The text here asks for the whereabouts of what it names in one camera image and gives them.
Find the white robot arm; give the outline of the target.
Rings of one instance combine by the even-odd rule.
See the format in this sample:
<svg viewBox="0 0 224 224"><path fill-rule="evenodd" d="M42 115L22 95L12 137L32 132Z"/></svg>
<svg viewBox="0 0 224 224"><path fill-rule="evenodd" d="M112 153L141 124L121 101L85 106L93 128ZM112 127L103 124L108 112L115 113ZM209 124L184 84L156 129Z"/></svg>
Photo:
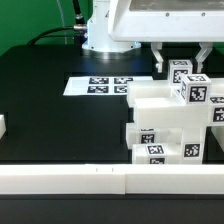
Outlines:
<svg viewBox="0 0 224 224"><path fill-rule="evenodd" d="M197 69L224 42L224 0L93 0L87 22L86 52L107 59L149 42L163 69L160 54L168 42L197 43Z"/></svg>

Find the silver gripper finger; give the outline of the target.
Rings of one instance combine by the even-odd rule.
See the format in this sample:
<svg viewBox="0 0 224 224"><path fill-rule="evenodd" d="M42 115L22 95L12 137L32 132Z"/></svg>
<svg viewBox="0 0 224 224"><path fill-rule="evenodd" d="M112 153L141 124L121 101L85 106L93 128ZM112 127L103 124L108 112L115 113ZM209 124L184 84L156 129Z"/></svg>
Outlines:
<svg viewBox="0 0 224 224"><path fill-rule="evenodd" d="M209 56L209 54L213 50L213 43L212 42L201 42L199 44L200 50L198 54L195 57L196 63L197 63L197 69L196 71L200 73L203 69L203 62L205 59Z"/></svg>
<svg viewBox="0 0 224 224"><path fill-rule="evenodd" d="M156 68L158 72L163 70L163 57L161 55L162 43L161 42L152 42L151 51L156 59Z"/></svg>

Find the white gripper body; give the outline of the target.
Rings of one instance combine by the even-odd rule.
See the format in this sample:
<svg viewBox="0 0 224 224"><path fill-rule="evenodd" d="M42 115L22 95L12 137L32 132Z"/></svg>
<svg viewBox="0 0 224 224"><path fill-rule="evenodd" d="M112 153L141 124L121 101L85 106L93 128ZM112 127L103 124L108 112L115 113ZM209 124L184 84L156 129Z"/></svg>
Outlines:
<svg viewBox="0 0 224 224"><path fill-rule="evenodd" d="M224 0L112 0L115 41L224 42Z"/></svg>

